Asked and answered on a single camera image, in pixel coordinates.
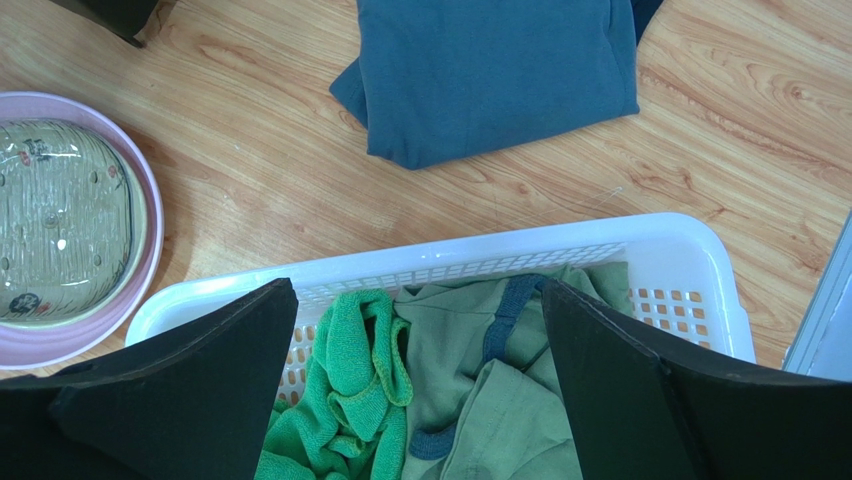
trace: green microfiber cloth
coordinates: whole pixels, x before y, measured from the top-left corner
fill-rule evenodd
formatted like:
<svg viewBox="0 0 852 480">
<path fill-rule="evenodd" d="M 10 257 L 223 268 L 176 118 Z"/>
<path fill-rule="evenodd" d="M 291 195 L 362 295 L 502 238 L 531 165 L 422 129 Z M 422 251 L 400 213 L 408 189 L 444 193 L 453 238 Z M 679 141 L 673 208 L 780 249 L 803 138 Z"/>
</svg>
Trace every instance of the green microfiber cloth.
<svg viewBox="0 0 852 480">
<path fill-rule="evenodd" d="M 400 354 L 409 326 L 384 290 L 338 296 L 317 326 L 304 396 L 275 405 L 255 479 L 399 478 L 413 397 Z"/>
</svg>

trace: wood grain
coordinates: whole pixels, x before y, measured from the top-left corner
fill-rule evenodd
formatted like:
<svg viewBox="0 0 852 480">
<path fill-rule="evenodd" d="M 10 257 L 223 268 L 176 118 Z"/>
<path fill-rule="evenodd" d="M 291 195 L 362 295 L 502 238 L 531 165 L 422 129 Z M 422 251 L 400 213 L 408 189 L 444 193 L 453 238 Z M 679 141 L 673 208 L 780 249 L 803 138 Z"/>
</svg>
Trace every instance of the wood grain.
<svg viewBox="0 0 852 480">
<path fill-rule="evenodd" d="M 134 50 L 46 0 L 0 5 L 0 89 L 91 105 L 151 163 L 167 217 L 150 293 L 397 245 L 679 211 L 725 242 L 758 360 L 777 367 L 852 205 L 847 0 L 666 0 L 639 47 L 641 114 L 418 172 L 367 157 L 364 129 L 328 93 L 358 54 L 354 0 L 173 7 Z M 81 358 L 120 348 L 125 331 Z"/>
</svg>

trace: green towel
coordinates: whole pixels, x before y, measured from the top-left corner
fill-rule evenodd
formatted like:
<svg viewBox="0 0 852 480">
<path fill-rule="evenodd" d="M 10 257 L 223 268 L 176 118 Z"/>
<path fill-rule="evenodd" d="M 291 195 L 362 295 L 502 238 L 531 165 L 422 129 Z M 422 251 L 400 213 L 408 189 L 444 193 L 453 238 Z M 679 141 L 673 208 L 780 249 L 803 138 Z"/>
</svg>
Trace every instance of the green towel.
<svg viewBox="0 0 852 480">
<path fill-rule="evenodd" d="M 399 478 L 413 396 L 400 354 L 408 329 L 384 290 L 338 296 L 317 326 L 302 400 L 275 405 L 255 479 Z"/>
<path fill-rule="evenodd" d="M 631 314 L 627 264 L 532 273 L 397 296 L 414 385 L 404 478 L 581 478 L 535 286 L 558 278 Z"/>
</svg>

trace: teal fabric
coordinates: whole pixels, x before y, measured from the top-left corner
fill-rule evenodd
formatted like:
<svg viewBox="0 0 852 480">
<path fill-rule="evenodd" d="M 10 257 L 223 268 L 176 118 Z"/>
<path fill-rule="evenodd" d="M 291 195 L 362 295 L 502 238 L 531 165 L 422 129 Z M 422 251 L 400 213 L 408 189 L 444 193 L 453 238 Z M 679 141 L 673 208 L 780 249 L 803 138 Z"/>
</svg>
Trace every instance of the teal fabric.
<svg viewBox="0 0 852 480">
<path fill-rule="evenodd" d="M 413 396 L 400 352 L 408 328 L 384 290 L 338 296 L 317 326 L 302 399 L 276 403 L 255 478 L 399 478 Z"/>
<path fill-rule="evenodd" d="M 624 263 L 535 273 L 631 310 Z M 581 478 L 538 292 L 513 325 L 504 361 L 483 361 L 485 337 L 510 282 L 464 280 L 397 296 L 394 309 L 411 324 L 407 367 L 414 388 L 403 478 Z M 446 432 L 453 436 L 446 455 L 423 455 L 440 451 Z"/>
<path fill-rule="evenodd" d="M 358 0 L 331 93 L 368 154 L 424 168 L 637 113 L 633 22 L 631 0 Z"/>
</svg>

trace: clothing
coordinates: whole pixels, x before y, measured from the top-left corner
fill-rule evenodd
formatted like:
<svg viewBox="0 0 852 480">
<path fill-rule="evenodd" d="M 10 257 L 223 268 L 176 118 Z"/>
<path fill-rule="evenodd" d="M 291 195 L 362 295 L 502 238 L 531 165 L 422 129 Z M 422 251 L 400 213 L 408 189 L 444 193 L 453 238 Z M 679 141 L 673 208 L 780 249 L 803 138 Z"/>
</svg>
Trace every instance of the clothing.
<svg viewBox="0 0 852 480">
<path fill-rule="evenodd" d="M 331 93 L 367 153 L 409 169 L 638 113 L 636 41 L 660 0 L 359 0 Z"/>
<path fill-rule="evenodd" d="M 579 478 L 541 313 L 548 277 L 631 309 L 624 263 L 399 293 L 414 388 L 403 478 Z"/>
<path fill-rule="evenodd" d="M 0 382 L 2 477 L 252 478 L 297 305 L 276 280 L 51 377 Z"/>
<path fill-rule="evenodd" d="M 657 13 L 663 0 L 631 0 L 633 3 L 633 28 L 636 30 L 636 43 L 642 39 L 645 28 L 651 22 L 651 18 Z"/>
<path fill-rule="evenodd" d="M 255 478 L 399 478 L 413 395 L 400 352 L 408 328 L 384 290 L 339 295 L 317 326 L 304 396 L 276 404 Z"/>
</svg>

